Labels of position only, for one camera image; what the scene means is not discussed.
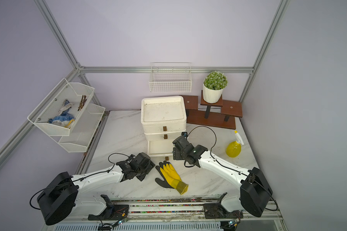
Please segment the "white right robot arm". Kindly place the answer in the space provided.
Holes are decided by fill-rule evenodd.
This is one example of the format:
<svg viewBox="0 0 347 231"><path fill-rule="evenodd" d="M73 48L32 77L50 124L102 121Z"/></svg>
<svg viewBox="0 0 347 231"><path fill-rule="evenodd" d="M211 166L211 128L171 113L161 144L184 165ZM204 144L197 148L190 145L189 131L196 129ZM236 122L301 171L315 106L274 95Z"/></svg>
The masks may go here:
<svg viewBox="0 0 347 231"><path fill-rule="evenodd" d="M263 172L254 167L246 169L234 165L213 154L202 145L193 146L185 136L173 141L174 160L183 160L191 166L207 169L236 187L236 193L221 196L219 206L230 213L245 210L255 217L261 217L272 198L271 187Z"/></svg>

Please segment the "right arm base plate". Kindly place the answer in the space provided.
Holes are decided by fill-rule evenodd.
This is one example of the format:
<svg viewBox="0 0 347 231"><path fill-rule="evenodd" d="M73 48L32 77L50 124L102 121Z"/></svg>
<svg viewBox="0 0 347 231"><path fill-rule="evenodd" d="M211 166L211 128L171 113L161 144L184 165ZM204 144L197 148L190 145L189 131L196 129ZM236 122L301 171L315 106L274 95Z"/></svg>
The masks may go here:
<svg viewBox="0 0 347 231"><path fill-rule="evenodd" d="M204 215L206 219L215 218L243 218L243 212L241 210L234 210L228 212L222 205L223 198L227 195L227 192L222 194L216 203L206 203L203 205Z"/></svg>

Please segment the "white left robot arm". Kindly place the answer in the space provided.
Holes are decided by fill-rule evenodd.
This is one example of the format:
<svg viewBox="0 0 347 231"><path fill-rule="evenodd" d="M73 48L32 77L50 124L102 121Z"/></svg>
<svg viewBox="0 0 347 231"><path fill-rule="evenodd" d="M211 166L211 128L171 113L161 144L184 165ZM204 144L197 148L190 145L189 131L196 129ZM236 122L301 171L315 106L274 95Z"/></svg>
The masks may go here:
<svg viewBox="0 0 347 231"><path fill-rule="evenodd" d="M133 178L142 181L154 167L147 154L139 153L92 173L58 174L37 197L45 224L55 225L74 216L87 216L89 220L99 221L122 219L128 206L114 205L106 194L97 190Z"/></svg>

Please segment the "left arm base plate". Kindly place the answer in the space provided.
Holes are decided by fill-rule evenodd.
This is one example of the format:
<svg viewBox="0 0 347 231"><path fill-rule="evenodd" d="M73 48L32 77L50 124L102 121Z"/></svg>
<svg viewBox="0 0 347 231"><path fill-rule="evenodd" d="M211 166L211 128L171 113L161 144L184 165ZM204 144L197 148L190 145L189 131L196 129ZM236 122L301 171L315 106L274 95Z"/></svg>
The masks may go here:
<svg viewBox="0 0 347 231"><path fill-rule="evenodd" d="M123 220L124 218L127 218L128 212L129 212L129 205L116 205L112 203L110 198L102 194L100 195L106 205L106 208L99 214L99 215L93 215L89 214L88 220Z"/></svg>

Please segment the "white plastic drawer cabinet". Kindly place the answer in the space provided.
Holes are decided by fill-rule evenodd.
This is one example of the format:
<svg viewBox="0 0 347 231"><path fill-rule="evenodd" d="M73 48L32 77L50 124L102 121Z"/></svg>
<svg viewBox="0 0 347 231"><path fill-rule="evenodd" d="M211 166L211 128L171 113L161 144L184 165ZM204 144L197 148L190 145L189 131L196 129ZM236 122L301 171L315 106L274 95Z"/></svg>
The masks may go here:
<svg viewBox="0 0 347 231"><path fill-rule="evenodd" d="M169 157L173 141L187 128L182 96L145 98L141 102L141 124L151 157Z"/></svg>

